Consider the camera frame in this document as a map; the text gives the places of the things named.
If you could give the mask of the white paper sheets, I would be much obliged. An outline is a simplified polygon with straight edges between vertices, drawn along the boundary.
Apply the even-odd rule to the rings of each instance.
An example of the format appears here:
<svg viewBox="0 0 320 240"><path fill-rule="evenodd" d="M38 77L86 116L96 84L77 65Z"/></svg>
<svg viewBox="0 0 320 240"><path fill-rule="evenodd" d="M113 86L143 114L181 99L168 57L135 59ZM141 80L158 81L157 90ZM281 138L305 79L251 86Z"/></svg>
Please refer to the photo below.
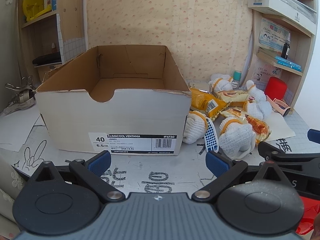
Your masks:
<svg viewBox="0 0 320 240"><path fill-rule="evenodd" d="M1 149L19 152L33 127L45 127L37 104L9 115L1 113Z"/></svg>

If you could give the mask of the yellow snack bag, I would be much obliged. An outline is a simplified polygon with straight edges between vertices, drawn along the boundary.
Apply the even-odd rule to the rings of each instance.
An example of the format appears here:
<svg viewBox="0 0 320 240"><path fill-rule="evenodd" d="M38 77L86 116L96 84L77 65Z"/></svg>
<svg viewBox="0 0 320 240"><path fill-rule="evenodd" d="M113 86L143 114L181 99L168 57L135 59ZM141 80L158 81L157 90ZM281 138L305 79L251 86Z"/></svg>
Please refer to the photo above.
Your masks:
<svg viewBox="0 0 320 240"><path fill-rule="evenodd" d="M205 114L212 121L215 121L219 114L229 106L229 103L216 98L213 94L201 91L197 88L190 88L190 91L190 109Z"/></svg>

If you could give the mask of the red cylinder object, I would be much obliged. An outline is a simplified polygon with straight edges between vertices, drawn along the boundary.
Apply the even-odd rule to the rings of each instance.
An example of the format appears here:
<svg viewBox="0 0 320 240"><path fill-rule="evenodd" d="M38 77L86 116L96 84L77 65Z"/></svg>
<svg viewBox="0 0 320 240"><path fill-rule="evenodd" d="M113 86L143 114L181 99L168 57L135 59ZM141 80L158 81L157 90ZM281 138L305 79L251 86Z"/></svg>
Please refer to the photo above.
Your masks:
<svg viewBox="0 0 320 240"><path fill-rule="evenodd" d="M283 80L272 76L269 78L264 92L271 100L280 100L284 98L286 90L287 84Z"/></svg>

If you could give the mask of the stacked books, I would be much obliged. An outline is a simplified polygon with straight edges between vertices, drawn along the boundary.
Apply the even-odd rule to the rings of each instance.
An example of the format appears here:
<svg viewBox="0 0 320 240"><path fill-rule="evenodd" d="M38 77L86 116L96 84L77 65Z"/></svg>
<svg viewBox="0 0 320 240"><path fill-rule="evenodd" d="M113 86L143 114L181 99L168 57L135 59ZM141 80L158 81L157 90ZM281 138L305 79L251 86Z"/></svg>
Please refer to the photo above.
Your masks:
<svg viewBox="0 0 320 240"><path fill-rule="evenodd" d="M302 76L303 71L300 65L279 56L275 51L259 47L256 56L268 64L283 69L287 72Z"/></svg>

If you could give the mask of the cardboard shoe box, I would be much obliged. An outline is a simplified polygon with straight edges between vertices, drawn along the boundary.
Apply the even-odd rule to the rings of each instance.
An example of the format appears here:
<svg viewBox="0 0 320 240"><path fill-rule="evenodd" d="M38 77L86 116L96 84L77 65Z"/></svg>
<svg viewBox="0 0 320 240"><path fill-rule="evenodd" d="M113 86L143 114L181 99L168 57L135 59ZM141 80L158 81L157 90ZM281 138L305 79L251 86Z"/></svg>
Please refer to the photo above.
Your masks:
<svg viewBox="0 0 320 240"><path fill-rule="evenodd" d="M35 94L56 148L178 155L191 92L161 45L96 46L50 73Z"/></svg>

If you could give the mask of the croissant snack packet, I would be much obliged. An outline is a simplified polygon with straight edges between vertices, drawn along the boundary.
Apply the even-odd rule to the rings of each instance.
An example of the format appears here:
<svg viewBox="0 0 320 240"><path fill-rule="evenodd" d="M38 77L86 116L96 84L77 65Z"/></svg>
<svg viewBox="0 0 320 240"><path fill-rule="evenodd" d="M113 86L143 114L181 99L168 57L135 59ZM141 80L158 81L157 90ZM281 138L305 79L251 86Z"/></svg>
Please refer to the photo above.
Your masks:
<svg viewBox="0 0 320 240"><path fill-rule="evenodd" d="M214 92L213 95L231 107L243 107L244 103L249 98L249 94L244 90L224 90Z"/></svg>

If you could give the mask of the white glove blue dots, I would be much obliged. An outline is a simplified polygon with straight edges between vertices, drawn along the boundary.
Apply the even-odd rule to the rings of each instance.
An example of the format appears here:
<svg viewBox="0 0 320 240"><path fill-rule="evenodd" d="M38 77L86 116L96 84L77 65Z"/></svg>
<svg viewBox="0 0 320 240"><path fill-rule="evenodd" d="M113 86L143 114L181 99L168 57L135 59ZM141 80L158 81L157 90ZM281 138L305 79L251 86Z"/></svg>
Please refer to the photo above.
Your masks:
<svg viewBox="0 0 320 240"><path fill-rule="evenodd" d="M182 141L193 144L201 138L204 139L207 151L215 153L219 151L217 132L212 120L199 111L190 111L185 122Z"/></svg>

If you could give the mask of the blue illustrated card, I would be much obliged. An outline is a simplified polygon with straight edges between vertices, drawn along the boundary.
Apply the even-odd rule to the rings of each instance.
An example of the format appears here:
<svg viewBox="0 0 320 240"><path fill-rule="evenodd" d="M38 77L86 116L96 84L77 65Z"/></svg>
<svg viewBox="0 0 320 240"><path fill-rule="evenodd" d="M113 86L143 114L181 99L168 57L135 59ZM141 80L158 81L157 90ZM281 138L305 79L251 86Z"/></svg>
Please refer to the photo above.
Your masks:
<svg viewBox="0 0 320 240"><path fill-rule="evenodd" d="M259 33L259 43L277 52L283 51L286 41L291 38L289 30L266 18L262 18Z"/></svg>

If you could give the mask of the white flat box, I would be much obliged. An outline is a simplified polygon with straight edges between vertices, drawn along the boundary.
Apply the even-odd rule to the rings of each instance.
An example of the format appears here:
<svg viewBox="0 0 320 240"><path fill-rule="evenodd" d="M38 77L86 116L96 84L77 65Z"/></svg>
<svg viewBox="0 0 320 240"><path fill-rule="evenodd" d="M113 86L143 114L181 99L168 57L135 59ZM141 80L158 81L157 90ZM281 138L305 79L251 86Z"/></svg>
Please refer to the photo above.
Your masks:
<svg viewBox="0 0 320 240"><path fill-rule="evenodd" d="M308 37L316 35L317 24L313 16L307 16L282 0L248 0L248 7L286 29Z"/></svg>

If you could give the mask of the white glove orange cuff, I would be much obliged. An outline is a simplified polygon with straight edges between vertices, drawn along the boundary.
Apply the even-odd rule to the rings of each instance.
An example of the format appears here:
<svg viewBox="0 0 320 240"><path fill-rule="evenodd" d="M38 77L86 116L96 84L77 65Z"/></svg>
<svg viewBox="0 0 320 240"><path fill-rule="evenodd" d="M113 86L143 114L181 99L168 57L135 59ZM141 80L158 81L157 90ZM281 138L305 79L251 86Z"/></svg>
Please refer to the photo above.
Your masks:
<svg viewBox="0 0 320 240"><path fill-rule="evenodd" d="M259 120L265 120L272 113L272 106L268 101L250 102L246 101L243 105L244 111L248 115Z"/></svg>

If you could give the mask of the dark small bottle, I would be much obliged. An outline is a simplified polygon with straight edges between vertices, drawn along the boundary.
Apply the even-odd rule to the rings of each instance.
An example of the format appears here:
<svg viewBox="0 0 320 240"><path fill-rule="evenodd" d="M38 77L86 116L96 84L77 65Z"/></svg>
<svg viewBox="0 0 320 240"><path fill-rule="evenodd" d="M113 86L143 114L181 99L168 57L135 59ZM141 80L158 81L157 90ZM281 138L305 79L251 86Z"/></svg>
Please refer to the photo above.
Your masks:
<svg viewBox="0 0 320 240"><path fill-rule="evenodd" d="M290 51L291 34L289 33L287 39L284 42L283 49L281 52L281 57L287 59Z"/></svg>

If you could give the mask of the teal cap bottle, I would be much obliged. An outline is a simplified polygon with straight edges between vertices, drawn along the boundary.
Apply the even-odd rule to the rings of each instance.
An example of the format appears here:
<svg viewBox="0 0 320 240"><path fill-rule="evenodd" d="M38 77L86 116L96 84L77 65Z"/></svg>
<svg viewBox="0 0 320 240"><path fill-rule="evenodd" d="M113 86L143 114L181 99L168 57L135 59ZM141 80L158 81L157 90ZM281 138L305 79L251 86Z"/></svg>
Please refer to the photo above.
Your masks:
<svg viewBox="0 0 320 240"><path fill-rule="evenodd" d="M238 70L235 70L233 73L233 81L232 81L233 88L239 88L240 80L241 80L241 72Z"/></svg>

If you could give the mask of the pink watch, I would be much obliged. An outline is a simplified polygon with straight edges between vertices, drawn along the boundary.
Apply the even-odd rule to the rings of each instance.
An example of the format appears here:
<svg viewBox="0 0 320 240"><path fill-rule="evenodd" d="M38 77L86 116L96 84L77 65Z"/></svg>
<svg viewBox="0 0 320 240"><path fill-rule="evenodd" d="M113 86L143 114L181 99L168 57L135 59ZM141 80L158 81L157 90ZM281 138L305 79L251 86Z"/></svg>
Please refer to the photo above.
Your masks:
<svg viewBox="0 0 320 240"><path fill-rule="evenodd" d="M270 103L271 107L274 111L278 112L282 116L287 116L291 111L291 107L289 107L284 101L278 100L274 98L273 100L266 96L266 100Z"/></svg>

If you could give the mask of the yellow plastic reel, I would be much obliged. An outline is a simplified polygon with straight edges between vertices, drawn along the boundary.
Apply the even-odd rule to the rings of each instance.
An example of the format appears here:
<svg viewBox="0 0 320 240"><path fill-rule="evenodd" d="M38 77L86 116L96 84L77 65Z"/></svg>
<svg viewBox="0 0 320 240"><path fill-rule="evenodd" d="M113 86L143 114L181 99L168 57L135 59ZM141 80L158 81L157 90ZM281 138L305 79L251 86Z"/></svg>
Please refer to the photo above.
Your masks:
<svg viewBox="0 0 320 240"><path fill-rule="evenodd" d="M45 4L44 0L23 0L22 8L27 22L52 11L51 4Z"/></svg>

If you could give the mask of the metal clips pile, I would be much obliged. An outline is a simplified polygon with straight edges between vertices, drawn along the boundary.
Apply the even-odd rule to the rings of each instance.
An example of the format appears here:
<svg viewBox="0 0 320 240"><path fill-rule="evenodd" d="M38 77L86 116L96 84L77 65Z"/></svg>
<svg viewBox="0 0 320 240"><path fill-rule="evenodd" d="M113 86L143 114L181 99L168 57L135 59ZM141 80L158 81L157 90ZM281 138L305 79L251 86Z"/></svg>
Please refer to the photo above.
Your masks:
<svg viewBox="0 0 320 240"><path fill-rule="evenodd" d="M7 107L3 110L5 115L9 115L19 110L29 109L35 105L36 88L33 85L32 75L23 77L21 79L20 87L6 83L5 88L14 92L14 96L9 101Z"/></svg>

